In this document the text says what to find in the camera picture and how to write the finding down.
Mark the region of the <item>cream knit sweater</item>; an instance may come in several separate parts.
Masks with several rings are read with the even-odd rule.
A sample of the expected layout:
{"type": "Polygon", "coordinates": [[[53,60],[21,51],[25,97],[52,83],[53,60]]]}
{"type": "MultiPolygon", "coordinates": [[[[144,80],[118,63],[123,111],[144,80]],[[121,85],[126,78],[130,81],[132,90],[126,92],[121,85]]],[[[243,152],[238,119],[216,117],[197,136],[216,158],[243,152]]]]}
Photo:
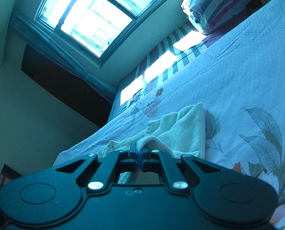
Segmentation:
{"type": "Polygon", "coordinates": [[[205,158],[205,110],[202,103],[189,105],[178,112],[149,121],[145,130],[120,142],[111,140],[96,152],[104,158],[113,151],[129,151],[134,143],[137,153],[144,148],[169,153],[174,158],[190,154],[205,158]]]}

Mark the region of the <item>dark wooden door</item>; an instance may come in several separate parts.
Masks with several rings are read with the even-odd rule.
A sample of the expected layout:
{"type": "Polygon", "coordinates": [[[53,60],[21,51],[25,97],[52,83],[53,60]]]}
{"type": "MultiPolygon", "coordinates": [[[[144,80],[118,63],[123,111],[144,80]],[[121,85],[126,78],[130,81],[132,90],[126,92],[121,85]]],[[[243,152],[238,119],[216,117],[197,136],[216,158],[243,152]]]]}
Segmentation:
{"type": "Polygon", "coordinates": [[[84,80],[64,70],[26,45],[21,70],[65,105],[98,127],[103,127],[112,105],[84,80]]]}

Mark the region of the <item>striped mattress sheet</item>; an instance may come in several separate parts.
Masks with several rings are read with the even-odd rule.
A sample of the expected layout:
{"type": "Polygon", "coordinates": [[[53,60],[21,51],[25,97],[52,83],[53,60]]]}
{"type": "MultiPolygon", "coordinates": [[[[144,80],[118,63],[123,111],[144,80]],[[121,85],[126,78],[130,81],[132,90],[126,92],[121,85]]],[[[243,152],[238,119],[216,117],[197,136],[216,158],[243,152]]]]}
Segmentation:
{"type": "Polygon", "coordinates": [[[165,37],[120,81],[108,121],[194,61],[224,34],[216,29],[204,35],[186,23],[165,37]]]}

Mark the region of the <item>left blue curtain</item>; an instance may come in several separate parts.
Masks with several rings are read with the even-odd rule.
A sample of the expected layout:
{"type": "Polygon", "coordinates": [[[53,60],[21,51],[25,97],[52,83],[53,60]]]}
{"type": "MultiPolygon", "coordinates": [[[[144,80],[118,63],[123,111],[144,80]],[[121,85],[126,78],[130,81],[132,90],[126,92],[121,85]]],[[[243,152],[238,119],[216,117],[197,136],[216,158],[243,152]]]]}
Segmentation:
{"type": "Polygon", "coordinates": [[[96,75],[88,72],[85,67],[35,23],[23,15],[13,12],[10,17],[9,27],[29,46],[33,47],[62,69],[85,81],[98,94],[105,98],[106,101],[113,103],[116,89],[96,75]]]}

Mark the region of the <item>floral white bedspread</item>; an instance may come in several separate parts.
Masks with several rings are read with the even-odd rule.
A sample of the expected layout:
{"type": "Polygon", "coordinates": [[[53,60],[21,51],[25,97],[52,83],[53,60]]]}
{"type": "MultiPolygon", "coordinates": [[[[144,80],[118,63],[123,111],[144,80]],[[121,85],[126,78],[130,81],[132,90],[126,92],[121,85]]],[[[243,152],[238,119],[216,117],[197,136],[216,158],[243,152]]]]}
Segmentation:
{"type": "Polygon", "coordinates": [[[198,103],[204,159],[273,186],[279,202],[270,222],[285,229],[285,0],[271,0],[55,164],[96,154],[198,103]]]}

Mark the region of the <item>striped folded quilt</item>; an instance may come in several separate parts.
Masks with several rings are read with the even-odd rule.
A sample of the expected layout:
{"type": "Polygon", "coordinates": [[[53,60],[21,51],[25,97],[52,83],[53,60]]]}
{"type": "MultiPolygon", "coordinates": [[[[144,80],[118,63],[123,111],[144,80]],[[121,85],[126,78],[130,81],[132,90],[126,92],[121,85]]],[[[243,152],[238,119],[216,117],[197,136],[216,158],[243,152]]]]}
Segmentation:
{"type": "Polygon", "coordinates": [[[250,0],[183,0],[181,8],[200,33],[209,35],[243,12],[249,3],[250,0]]]}

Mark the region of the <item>window with grey frame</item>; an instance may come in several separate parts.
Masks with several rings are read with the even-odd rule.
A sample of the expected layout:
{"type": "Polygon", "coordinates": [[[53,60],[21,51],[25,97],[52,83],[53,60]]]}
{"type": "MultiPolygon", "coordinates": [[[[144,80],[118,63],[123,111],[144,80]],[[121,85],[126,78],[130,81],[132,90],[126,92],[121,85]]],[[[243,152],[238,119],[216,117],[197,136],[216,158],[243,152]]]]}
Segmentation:
{"type": "Polygon", "coordinates": [[[42,0],[36,19],[99,66],[167,0],[42,0]]]}

